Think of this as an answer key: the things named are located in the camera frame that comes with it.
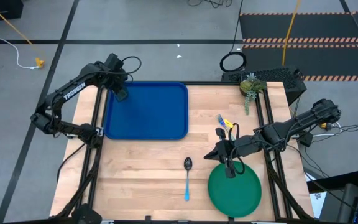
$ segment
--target blue object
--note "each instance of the blue object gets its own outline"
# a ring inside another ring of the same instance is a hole
[[[187,171],[185,201],[189,201],[189,199],[190,199],[190,193],[189,193],[189,172]]]
[[[188,91],[176,82],[126,83],[118,102],[110,91],[104,133],[110,139],[179,140],[188,131]]]

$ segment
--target orange cable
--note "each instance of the orange cable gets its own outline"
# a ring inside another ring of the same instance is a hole
[[[285,38],[285,45],[284,45],[284,51],[283,51],[283,61],[282,61],[283,66],[285,64],[285,52],[287,51],[288,38],[290,37],[293,21],[295,20],[296,12],[298,11],[298,8],[299,8],[300,4],[301,4],[301,0],[298,0],[296,2],[295,10],[293,11],[293,14],[292,14],[292,19],[291,19],[290,27],[288,28],[287,37]]]
[[[17,30],[16,27],[15,27],[14,25],[12,25],[3,15],[1,15],[1,13],[0,13],[0,17],[1,17],[8,25],[10,25],[10,27],[12,27],[12,29],[14,29],[21,37],[23,37],[23,39],[25,39],[25,40],[27,41],[27,43],[29,43],[36,51],[38,51],[39,53],[42,54],[42,52],[41,52],[39,49],[37,49],[37,48],[33,45],[33,43],[32,43],[24,34],[22,34],[19,30]]]

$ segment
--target gray floor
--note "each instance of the gray floor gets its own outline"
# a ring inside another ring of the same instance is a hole
[[[352,11],[358,11],[358,0],[346,1]],[[22,19],[14,19],[12,23],[30,39],[58,40],[72,2],[25,0]],[[292,12],[295,3],[296,0],[244,0],[242,12]],[[68,39],[232,39],[238,6],[239,1],[234,1],[229,8],[212,9],[205,2],[190,7],[185,0],[80,0]],[[304,0],[300,7],[300,12],[342,11],[339,0]],[[20,39],[3,22],[0,22],[0,36]],[[45,52],[47,65],[42,70],[17,67],[14,49],[0,45],[0,204],[57,46],[36,47]],[[50,89],[62,86],[77,76],[86,63],[104,60],[110,52],[120,58],[136,55],[142,59],[142,68],[134,74],[136,80],[220,80],[219,60],[230,47],[208,44],[66,45]],[[32,66],[36,52],[28,45],[18,48],[21,64]],[[234,67],[238,63],[233,58],[227,61],[227,66]],[[128,71],[136,66],[136,62],[125,64]],[[329,98],[342,110],[342,125],[358,124],[358,82],[306,82],[306,86],[308,91],[301,97],[299,112],[309,109],[320,98]],[[76,99],[65,104],[65,120],[72,119],[75,104]],[[6,222],[48,217],[56,187],[56,171],[66,142],[64,138],[53,139],[36,131]],[[308,152],[329,175],[358,170],[358,133],[344,133],[319,142]],[[325,214],[332,211],[324,211],[322,216],[331,219]]]

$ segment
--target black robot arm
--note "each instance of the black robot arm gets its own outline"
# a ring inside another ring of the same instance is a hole
[[[62,106],[90,85],[112,90],[118,101],[125,99],[128,93],[124,82],[128,73],[122,69],[123,65],[124,62],[115,54],[110,54],[104,63],[87,64],[76,78],[45,97],[31,116],[31,122],[45,134],[74,134],[90,147],[97,147],[101,142],[98,130],[90,124],[76,125],[62,121]]]
[[[341,117],[341,111],[331,100],[322,99],[313,104],[309,111],[289,119],[286,122],[275,122],[259,127],[254,130],[253,136],[242,136],[238,138],[239,127],[237,126],[237,140],[226,140],[224,131],[221,128],[216,130],[220,141],[215,148],[204,156],[204,159],[219,160],[226,165],[226,175],[229,178],[236,176],[232,160],[241,156],[259,152],[265,149],[267,152],[285,147],[289,138],[298,134],[314,124],[335,123]]]

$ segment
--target white cable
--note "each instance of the white cable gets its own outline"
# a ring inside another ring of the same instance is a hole
[[[5,43],[7,43],[7,44],[9,44],[10,46],[12,46],[12,47],[15,48],[16,53],[17,53],[16,64],[17,64],[18,66],[20,66],[20,68],[26,68],[26,69],[39,68],[38,66],[35,66],[35,67],[25,67],[25,66],[20,65],[20,64],[19,64],[19,49],[17,49],[17,47],[16,47],[15,45],[11,44],[11,43],[10,43],[9,41],[7,41],[7,40],[4,40],[4,39],[2,39],[2,38],[0,38],[0,40],[3,41],[3,42],[5,42]]]
[[[313,137],[319,137],[319,136],[334,136],[334,135],[338,135],[338,134],[341,134],[342,133],[342,128],[341,128],[341,125],[337,122],[336,123],[339,127],[339,130],[340,132],[339,133],[336,133],[336,134],[316,134],[314,135]]]

